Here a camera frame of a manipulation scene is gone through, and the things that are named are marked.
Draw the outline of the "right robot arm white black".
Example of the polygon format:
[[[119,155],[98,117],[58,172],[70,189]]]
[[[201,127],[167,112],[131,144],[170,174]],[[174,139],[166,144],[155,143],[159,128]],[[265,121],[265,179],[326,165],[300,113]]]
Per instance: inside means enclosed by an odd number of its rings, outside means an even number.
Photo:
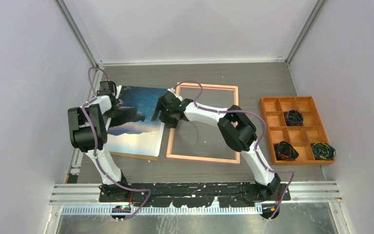
[[[151,120],[159,119],[170,128],[177,127],[181,120],[217,127],[226,145],[247,162],[254,175],[257,193],[261,198],[271,200],[278,194],[281,179],[263,156],[257,128],[247,114],[237,105],[230,108],[206,106],[168,89],[158,98]]]

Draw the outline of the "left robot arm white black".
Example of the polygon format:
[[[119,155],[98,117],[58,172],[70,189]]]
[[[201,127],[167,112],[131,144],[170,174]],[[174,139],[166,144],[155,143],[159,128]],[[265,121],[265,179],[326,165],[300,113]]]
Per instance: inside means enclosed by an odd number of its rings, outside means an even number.
[[[123,202],[129,198],[130,189],[106,146],[110,125],[125,122],[124,112],[117,106],[118,93],[113,81],[102,81],[95,97],[70,108],[67,114],[71,145],[87,155],[100,173],[101,196]]]

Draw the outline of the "pink wooden picture frame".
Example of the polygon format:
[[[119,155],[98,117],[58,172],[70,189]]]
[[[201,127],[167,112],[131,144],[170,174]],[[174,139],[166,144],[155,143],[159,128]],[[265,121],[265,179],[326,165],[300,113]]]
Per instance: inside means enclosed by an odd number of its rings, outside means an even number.
[[[221,90],[221,91],[232,91],[234,97],[234,104],[239,104],[239,94],[238,94],[238,86],[231,86],[231,85],[216,85],[216,84],[202,84],[204,89],[208,90]],[[175,88],[175,93],[179,94],[181,88],[200,88],[199,84],[183,82],[178,83],[177,87]],[[168,145],[167,145],[167,158],[174,158],[174,159],[183,159],[183,160],[193,160],[193,161],[204,161],[204,162],[213,162],[213,163],[227,163],[227,164],[240,164],[241,157],[239,152],[234,153],[234,159],[225,159],[225,158],[215,158],[215,157],[202,157],[202,156],[187,156],[187,155],[177,155],[172,153],[173,142],[174,142],[174,135],[175,135],[175,128],[170,128],[169,130],[169,138],[168,138]]]

